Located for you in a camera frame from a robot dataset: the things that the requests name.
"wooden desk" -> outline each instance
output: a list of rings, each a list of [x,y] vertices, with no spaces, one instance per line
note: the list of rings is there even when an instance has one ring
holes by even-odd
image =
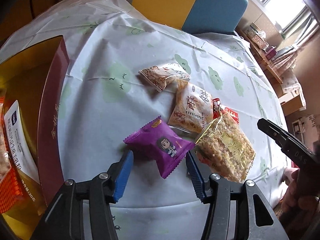
[[[266,69],[268,70],[271,75],[280,83],[282,84],[282,80],[275,68],[275,66],[273,65],[273,63],[268,60],[266,58],[266,55],[264,54],[264,52],[262,51],[262,49],[260,49],[253,41],[251,41],[248,36],[240,29],[240,28],[236,28],[236,32],[242,36],[247,42],[250,43],[250,51],[253,54],[255,60],[257,61],[257,63],[259,64],[259,66],[262,69]]]

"purple wrapper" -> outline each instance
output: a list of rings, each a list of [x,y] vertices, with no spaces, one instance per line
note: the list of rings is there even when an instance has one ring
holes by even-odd
[[[178,166],[195,143],[180,138],[170,127],[157,117],[123,140],[139,153],[156,160],[162,178]]]

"hand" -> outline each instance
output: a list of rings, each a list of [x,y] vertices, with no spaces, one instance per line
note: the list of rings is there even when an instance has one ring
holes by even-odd
[[[318,198],[316,196],[302,196],[299,199],[295,197],[297,190],[297,178],[299,174],[299,169],[287,168],[284,171],[284,180],[288,186],[286,193],[284,194],[283,202],[281,208],[283,212],[288,212],[291,207],[299,206],[302,210],[305,210],[306,213],[302,219],[297,224],[297,229],[307,227],[313,216],[316,213],[319,213],[320,205]]]

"white tablecloth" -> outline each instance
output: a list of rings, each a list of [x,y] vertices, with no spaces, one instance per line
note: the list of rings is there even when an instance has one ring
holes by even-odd
[[[257,121],[265,117],[286,129],[285,120],[272,88],[244,62],[207,41],[146,20],[125,0],[64,0],[14,33],[0,50],[0,62],[61,34],[70,57],[58,118],[65,179],[92,179],[120,159],[122,140],[130,133],[159,115],[169,120],[176,85],[158,93],[138,71],[175,58],[191,71],[190,82],[238,112],[257,153],[248,178],[276,205],[290,160],[258,130]],[[167,179],[154,161],[135,160],[112,214],[119,239],[195,240],[207,210],[196,198],[184,160]],[[84,216],[88,239],[87,205]]]

